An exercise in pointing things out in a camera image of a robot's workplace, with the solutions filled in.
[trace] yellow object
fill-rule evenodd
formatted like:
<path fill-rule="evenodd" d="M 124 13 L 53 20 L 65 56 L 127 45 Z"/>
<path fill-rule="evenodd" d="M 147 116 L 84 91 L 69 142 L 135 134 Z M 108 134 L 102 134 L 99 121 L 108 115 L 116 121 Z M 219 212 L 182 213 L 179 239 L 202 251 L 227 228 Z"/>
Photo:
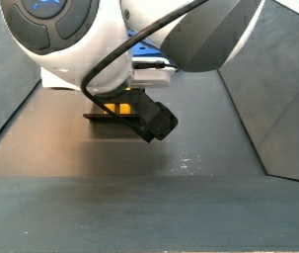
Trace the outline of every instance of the yellow object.
<path fill-rule="evenodd" d="M 115 113 L 115 104 L 104 104 L 104 106 Z"/>
<path fill-rule="evenodd" d="M 120 104 L 120 114 L 128 115 L 132 112 L 132 108 L 128 104 Z"/>

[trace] white casing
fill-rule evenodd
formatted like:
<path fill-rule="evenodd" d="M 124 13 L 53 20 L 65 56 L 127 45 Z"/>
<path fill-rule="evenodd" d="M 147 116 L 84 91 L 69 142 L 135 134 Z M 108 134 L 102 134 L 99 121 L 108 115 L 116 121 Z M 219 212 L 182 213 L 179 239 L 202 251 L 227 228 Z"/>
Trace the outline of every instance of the white casing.
<path fill-rule="evenodd" d="M 135 31 L 140 31 L 152 22 L 160 19 L 166 14 L 178 9 L 180 6 L 186 5 L 192 1 L 190 0 L 122 0 L 122 9 L 131 10 L 131 22 L 128 25 Z M 160 30 L 158 30 L 151 36 L 148 36 L 150 41 L 156 47 L 160 47 L 166 36 L 170 34 L 175 25 L 183 19 L 184 16 L 178 18 Z"/>
<path fill-rule="evenodd" d="M 162 57 L 134 57 L 136 61 L 163 61 L 170 63 L 166 58 Z M 135 69 L 134 82 L 131 88 L 163 88 L 170 85 L 170 75 L 175 73 L 172 67 L 164 67 L 162 69 Z"/>
<path fill-rule="evenodd" d="M 127 39 L 120 0 L 102 0 L 90 31 L 69 48 L 47 55 L 37 55 L 16 42 L 29 58 L 44 69 L 45 86 L 65 87 L 68 84 L 67 88 L 72 88 L 72 85 L 80 86 L 87 72 Z M 112 91 L 130 79 L 132 74 L 132 54 L 128 51 L 91 80 L 87 86 L 88 91 L 92 94 Z"/>
<path fill-rule="evenodd" d="M 287 6 L 293 11 L 299 12 L 299 0 L 277 0 L 281 4 Z"/>

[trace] black cable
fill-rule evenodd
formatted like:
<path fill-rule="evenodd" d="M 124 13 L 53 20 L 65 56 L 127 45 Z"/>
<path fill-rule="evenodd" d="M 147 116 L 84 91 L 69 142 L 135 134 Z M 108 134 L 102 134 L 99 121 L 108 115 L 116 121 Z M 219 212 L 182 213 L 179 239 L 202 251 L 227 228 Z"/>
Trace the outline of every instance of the black cable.
<path fill-rule="evenodd" d="M 138 129 L 128 121 L 119 117 L 100 102 L 99 99 L 88 92 L 87 85 L 92 78 L 103 71 L 103 69 L 126 53 L 135 44 L 143 41 L 151 34 L 154 34 L 160 28 L 168 25 L 174 20 L 180 18 L 184 14 L 192 11 L 198 6 L 208 2 L 210 0 L 194 0 L 188 4 L 180 6 L 176 10 L 164 15 L 159 20 L 151 23 L 144 29 L 142 29 L 96 64 L 96 66 L 88 71 L 83 77 L 80 83 L 80 90 L 84 96 L 115 118 L 118 118 L 139 135 L 143 131 Z"/>

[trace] gray floor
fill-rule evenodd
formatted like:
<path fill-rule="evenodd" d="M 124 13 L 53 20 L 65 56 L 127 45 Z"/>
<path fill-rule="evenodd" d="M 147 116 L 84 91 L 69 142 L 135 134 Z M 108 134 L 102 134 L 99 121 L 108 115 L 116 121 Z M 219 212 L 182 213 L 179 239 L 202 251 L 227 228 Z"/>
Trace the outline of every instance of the gray floor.
<path fill-rule="evenodd" d="M 0 252 L 92 251 L 299 251 L 299 183 L 0 178 Z"/>
<path fill-rule="evenodd" d="M 299 250 L 299 183 L 265 176 L 218 73 L 151 95 L 180 124 L 146 144 L 36 91 L 0 135 L 0 252 Z"/>
<path fill-rule="evenodd" d="M 80 93 L 39 89 L 0 136 L 0 176 L 263 175 L 218 72 L 178 73 L 151 94 L 179 126 L 146 144 L 124 126 L 82 117 Z"/>

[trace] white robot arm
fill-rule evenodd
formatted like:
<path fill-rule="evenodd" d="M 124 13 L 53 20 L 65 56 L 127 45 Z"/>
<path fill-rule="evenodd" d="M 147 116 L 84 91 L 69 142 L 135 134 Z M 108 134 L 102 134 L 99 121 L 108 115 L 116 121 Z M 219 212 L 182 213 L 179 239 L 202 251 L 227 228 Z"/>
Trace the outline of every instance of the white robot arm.
<path fill-rule="evenodd" d="M 132 45 L 148 37 L 183 71 L 218 69 L 242 48 L 263 2 L 0 0 L 0 7 L 20 48 L 43 68 L 44 85 L 80 88 L 150 142 L 168 135 L 176 118 L 142 89 L 126 88 L 139 83 L 142 88 L 146 83 L 151 86 L 159 78 L 168 82 L 171 71 L 164 68 L 166 62 L 146 64 L 140 59 L 134 64 Z M 128 28 L 139 32 L 131 39 Z M 139 75 L 143 70 L 138 68 L 148 68 L 148 75 Z M 136 125 L 104 107 L 111 102 L 134 106 L 140 116 Z"/>

